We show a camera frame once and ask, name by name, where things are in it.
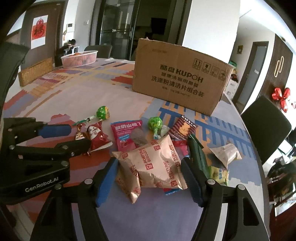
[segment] red foil balloon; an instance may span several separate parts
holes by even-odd
[[[277,87],[277,88],[274,89],[274,92],[271,95],[271,97],[274,100],[278,100],[280,102],[281,109],[285,113],[287,113],[287,111],[288,111],[288,106],[287,106],[287,103],[286,103],[286,99],[290,96],[290,94],[291,94],[291,91],[290,91],[289,88],[285,88],[284,94],[282,95],[281,94],[281,89]]]

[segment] green lollipop wrapper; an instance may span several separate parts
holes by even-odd
[[[106,106],[101,106],[97,111],[96,111],[96,116],[101,119],[101,120],[107,120],[110,117],[110,113],[108,110],[108,107]]]
[[[157,117],[151,117],[148,120],[148,127],[150,130],[153,130],[154,135],[153,138],[157,139],[157,132],[158,129],[160,129],[163,126],[163,121],[157,116]]]

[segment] door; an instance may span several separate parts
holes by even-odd
[[[53,58],[59,48],[61,17],[64,2],[42,3],[31,6],[25,14],[20,32],[20,43],[29,47],[21,69],[39,61]]]
[[[140,0],[103,0],[99,43],[112,45],[111,57],[130,59]]]
[[[268,42],[253,42],[246,69],[232,99],[239,113],[244,110],[255,88],[265,61],[267,48]]]
[[[276,87],[279,87],[284,91],[290,74],[292,58],[293,53],[291,50],[280,37],[275,35],[274,50],[269,69],[257,98],[264,95],[269,100],[272,100],[271,95]],[[280,108],[278,102],[274,100],[272,101],[278,108]]]

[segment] white plastic basket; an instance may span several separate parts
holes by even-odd
[[[76,68],[83,65],[92,64],[96,61],[97,50],[79,52],[80,55],[69,54],[62,56],[61,60],[65,69]]]

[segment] red poster on door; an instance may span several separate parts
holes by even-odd
[[[31,49],[45,45],[47,18],[48,15],[33,19],[31,33]]]

